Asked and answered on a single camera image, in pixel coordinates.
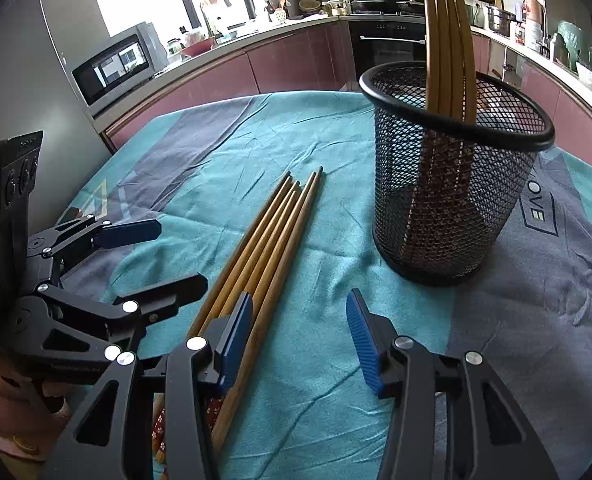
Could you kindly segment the left hand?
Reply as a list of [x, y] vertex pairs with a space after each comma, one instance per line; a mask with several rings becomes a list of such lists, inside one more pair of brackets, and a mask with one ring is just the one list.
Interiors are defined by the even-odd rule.
[[34, 385], [0, 356], [0, 452], [42, 462], [70, 418], [71, 385]]

